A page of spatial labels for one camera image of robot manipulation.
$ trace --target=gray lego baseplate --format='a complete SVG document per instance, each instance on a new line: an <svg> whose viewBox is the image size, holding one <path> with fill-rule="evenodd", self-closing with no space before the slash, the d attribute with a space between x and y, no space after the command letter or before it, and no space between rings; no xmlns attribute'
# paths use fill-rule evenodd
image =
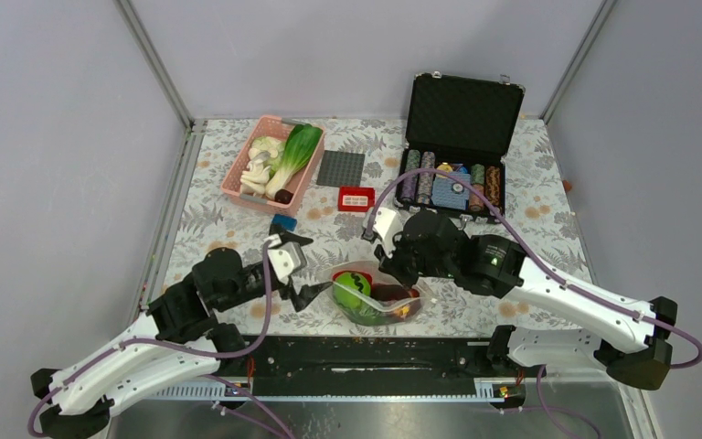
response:
<svg viewBox="0 0 702 439"><path fill-rule="evenodd" d="M364 168L364 154L324 151L316 184L331 187L358 187L362 183Z"/></svg>

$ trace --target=gray wall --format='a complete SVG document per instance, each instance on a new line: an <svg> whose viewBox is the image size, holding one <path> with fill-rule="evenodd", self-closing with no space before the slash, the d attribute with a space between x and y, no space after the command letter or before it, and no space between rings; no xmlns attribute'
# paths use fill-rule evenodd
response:
<svg viewBox="0 0 702 439"><path fill-rule="evenodd" d="M126 324L182 135L112 1L0 1L0 438Z"/></svg>
<svg viewBox="0 0 702 439"><path fill-rule="evenodd" d="M195 116L399 116L413 74L526 86L541 114L601 0L136 0Z"/></svg>
<svg viewBox="0 0 702 439"><path fill-rule="evenodd" d="M702 340L702 2L620 2L550 132L598 283ZM666 438L702 437L702 364L651 397Z"/></svg>

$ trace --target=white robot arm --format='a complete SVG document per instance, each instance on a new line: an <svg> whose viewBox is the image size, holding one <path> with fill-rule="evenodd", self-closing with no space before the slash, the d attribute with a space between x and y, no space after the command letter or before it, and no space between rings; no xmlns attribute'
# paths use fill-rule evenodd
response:
<svg viewBox="0 0 702 439"><path fill-rule="evenodd" d="M495 351L502 363L606 369L616 380L646 390L660 388L671 366L668 331L643 321L649 316L673 325L676 303L671 300L623 297L561 272L563 281L556 282L517 243L496 235L469 237L449 218L428 210L410 217L403 227L397 212L381 208L373 231L381 242L376 248L380 270L406 286L419 277L450 278L472 294L526 302L582 327L546 331L498 327L489 351ZM599 305L564 283L637 317Z"/></svg>
<svg viewBox="0 0 702 439"><path fill-rule="evenodd" d="M29 432L54 439L90 437L161 389L245 360L240 357L259 343L246 346L236 327L219 323L215 311L266 291L278 291L295 310L304 309L327 287L304 285L299 294L294 291L291 276L307 264L301 246L311 241L285 230L269 236L269 266L244 267L231 249L210 252L105 346L71 367L31 375L34 394L50 407L38 416L42 433L33 429L36 413Z"/></svg>

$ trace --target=pink plastic basket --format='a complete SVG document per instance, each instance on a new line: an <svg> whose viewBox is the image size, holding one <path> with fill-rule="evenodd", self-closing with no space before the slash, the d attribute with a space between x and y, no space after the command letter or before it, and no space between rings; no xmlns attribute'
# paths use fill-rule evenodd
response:
<svg viewBox="0 0 702 439"><path fill-rule="evenodd" d="M262 116L260 118L260 120L257 122L257 126L254 127L254 131L246 140L246 144L243 146L243 149L232 163L232 167L225 176L225 179L222 180L222 192L227 194L230 201L244 208L272 214L280 213L282 215L293 217L297 213L297 210L303 203L303 194L308 188L308 185L311 183L311 177L322 159L322 154L324 153L324 133L322 133L322 136L319 139L319 145L316 146L314 156L311 157L308 165L306 165L300 172L295 174L292 179L289 180L289 184L286 185L286 189L294 194L292 197L292 202L289 204L282 204L267 198L260 198L253 195L240 193L240 173L246 169L246 164L249 162L249 147L251 146L251 142L257 137L261 137L263 135L270 135L285 141L296 124L298 123L293 121L285 121L276 116Z"/></svg>

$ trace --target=green ball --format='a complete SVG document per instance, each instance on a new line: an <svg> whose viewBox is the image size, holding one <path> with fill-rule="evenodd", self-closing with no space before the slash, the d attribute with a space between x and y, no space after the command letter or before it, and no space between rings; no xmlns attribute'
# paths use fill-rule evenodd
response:
<svg viewBox="0 0 702 439"><path fill-rule="evenodd" d="M364 302L340 285L358 291L367 297L370 297L370 292L372 291L372 287L370 287L370 282L367 281L367 278L357 272L342 273L335 278L335 283L336 284L333 285L335 300L338 304L350 309L357 309L361 307Z"/></svg>

